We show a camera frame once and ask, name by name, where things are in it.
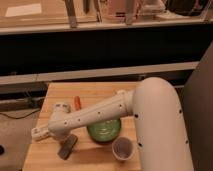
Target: wooden tabletop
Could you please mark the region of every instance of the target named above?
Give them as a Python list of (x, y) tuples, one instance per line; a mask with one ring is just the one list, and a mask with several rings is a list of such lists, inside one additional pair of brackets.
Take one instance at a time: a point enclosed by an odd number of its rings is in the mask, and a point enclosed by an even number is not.
[[(96, 83), (51, 83), (37, 122), (37, 126), (48, 123), (56, 102), (68, 102), (74, 111), (74, 97), (79, 96), (82, 108), (95, 104), (107, 97), (115, 95), (117, 90), (131, 90), (136, 82), (96, 82)], [(24, 171), (110, 171), (110, 170), (141, 170), (136, 144), (136, 134), (133, 117), (122, 118), (122, 129), (119, 136), (125, 136), (134, 144), (133, 157), (124, 162), (118, 162), (113, 156), (111, 143), (97, 144), (91, 140), (85, 127), (72, 130), (78, 136), (68, 160), (58, 157), (60, 145), (52, 138), (30, 145)]]

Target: floor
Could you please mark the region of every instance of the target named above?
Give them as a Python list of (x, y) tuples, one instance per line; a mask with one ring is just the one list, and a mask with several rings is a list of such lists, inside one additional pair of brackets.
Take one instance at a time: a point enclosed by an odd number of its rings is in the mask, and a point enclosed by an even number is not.
[[(7, 106), (7, 111), (4, 113), (15, 117), (25, 116), (38, 110), (38, 108), (14, 110), (10, 103)], [(39, 111), (19, 120), (0, 115), (0, 145), (5, 148), (5, 153), (0, 155), (1, 171), (20, 171), (22, 169), (31, 142), (30, 131), (35, 126), (38, 115)]]

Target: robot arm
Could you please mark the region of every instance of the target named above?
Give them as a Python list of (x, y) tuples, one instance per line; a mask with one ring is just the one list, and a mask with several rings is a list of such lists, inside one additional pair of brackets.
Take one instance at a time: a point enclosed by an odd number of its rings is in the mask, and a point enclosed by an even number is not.
[(117, 95), (94, 106), (69, 113), (69, 106), (57, 103), (50, 117), (48, 130), (56, 140), (63, 140), (70, 130), (92, 123), (121, 118), (132, 114), (133, 91), (121, 90)]
[(148, 78), (135, 90), (120, 92), (89, 108), (69, 113), (57, 104), (48, 130), (63, 140), (70, 130), (133, 114), (142, 170), (193, 171), (193, 164), (178, 95), (167, 81)]

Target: cable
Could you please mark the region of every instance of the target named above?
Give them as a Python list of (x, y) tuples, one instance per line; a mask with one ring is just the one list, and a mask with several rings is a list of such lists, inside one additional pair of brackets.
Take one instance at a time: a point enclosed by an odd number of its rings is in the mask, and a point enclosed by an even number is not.
[(0, 112), (0, 115), (5, 116), (5, 117), (10, 118), (10, 119), (23, 119), (23, 118), (26, 118), (26, 117), (28, 117), (28, 116), (30, 116), (30, 115), (32, 115), (32, 114), (34, 114), (34, 113), (36, 113), (36, 112), (38, 112), (40, 110), (41, 109), (34, 110), (34, 111), (30, 112), (29, 114), (27, 114), (25, 116), (21, 116), (21, 117), (13, 117), (13, 116), (10, 116), (10, 115), (8, 115), (6, 113), (1, 113), (1, 112)]

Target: white cup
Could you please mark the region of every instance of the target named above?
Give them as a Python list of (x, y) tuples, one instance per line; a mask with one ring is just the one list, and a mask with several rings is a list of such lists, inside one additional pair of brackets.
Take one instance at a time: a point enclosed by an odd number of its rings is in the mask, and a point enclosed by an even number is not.
[(132, 157), (133, 143), (126, 137), (118, 137), (112, 143), (112, 152), (119, 161), (126, 161)]

